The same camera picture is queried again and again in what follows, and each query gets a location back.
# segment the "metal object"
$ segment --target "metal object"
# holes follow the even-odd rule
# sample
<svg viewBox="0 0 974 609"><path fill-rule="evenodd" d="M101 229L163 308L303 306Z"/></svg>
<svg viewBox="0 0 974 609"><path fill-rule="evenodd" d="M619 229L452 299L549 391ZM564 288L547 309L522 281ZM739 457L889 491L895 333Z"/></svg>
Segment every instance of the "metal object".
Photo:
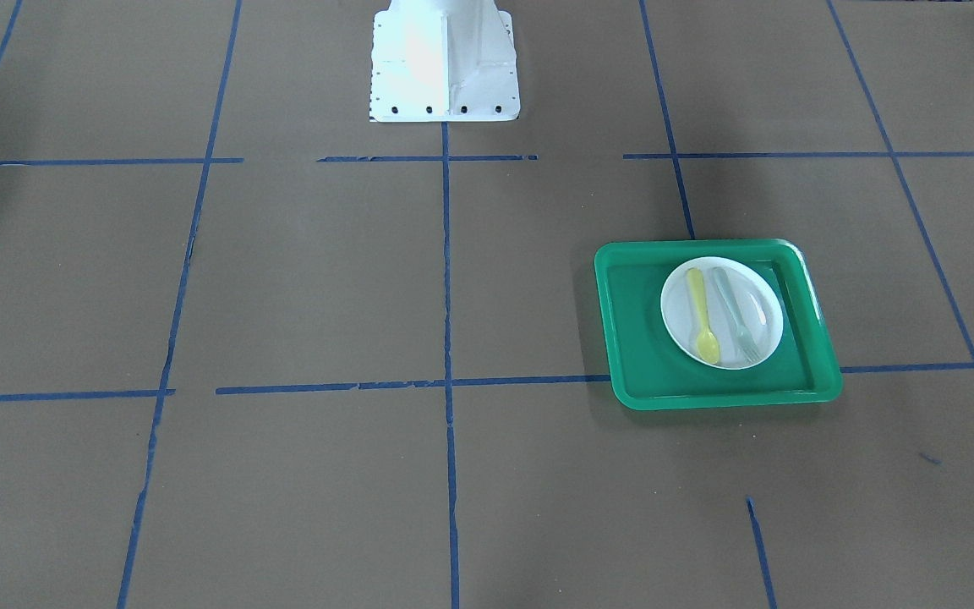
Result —
<svg viewBox="0 0 974 609"><path fill-rule="evenodd" d="M391 0L375 15L370 118L513 120L521 112L513 19L494 0Z"/></svg>

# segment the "round plate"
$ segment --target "round plate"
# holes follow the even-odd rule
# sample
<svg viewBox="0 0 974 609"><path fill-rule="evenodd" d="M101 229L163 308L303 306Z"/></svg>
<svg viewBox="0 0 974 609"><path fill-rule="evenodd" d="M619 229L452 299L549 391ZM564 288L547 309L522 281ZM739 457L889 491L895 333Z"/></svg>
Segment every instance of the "round plate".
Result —
<svg viewBox="0 0 974 609"><path fill-rule="evenodd" d="M720 342L720 362L716 364L704 362L697 354L697 315L687 286L687 271L695 267L703 274L709 326ZM747 359L738 346L731 315L725 304L727 294L720 293L710 273L715 267L722 267L727 275L743 323L758 347L756 359ZM660 292L660 312L664 315L668 334L685 354L721 370L745 370L757 366L776 351L780 346L780 337L784 335L784 311L769 283L749 266L712 255L688 260L672 271Z"/></svg>

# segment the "gray surface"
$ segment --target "gray surface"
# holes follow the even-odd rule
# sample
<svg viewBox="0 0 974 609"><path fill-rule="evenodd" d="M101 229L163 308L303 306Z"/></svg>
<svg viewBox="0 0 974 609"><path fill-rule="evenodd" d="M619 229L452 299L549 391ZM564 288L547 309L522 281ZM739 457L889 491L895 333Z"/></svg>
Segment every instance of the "gray surface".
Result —
<svg viewBox="0 0 974 609"><path fill-rule="evenodd" d="M25 3L0 159L204 155L234 4ZM826 4L648 4L681 153L884 153ZM974 150L974 3L835 5L893 146ZM780 606L974 606L973 355L894 163L683 159L697 236L796 242L859 367L822 406L630 412L584 376L592 255L687 237L672 161L622 159L669 150L641 3L503 3L524 116L449 152L539 159L448 182L315 162L444 150L366 121L385 6L243 4L243 163L0 167L0 606L760 608L747 495ZM974 158L900 165L974 343Z"/></svg>

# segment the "fork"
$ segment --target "fork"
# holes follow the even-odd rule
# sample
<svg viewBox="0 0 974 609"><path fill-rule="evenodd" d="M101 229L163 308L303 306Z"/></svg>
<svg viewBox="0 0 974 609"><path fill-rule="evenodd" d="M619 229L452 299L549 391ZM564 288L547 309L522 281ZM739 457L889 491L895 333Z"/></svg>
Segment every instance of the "fork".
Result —
<svg viewBox="0 0 974 609"><path fill-rule="evenodd" d="M731 282L727 280L727 272L723 266L716 266L710 271L712 283L716 286L716 292L720 293L720 300L724 301L724 307L730 316L731 334L735 335L735 345L742 351L742 358L748 364L757 362L761 359L761 351L754 343L754 336L750 334L750 328L742 319L742 311L739 310L738 301L735 300L735 290L731 289Z"/></svg>

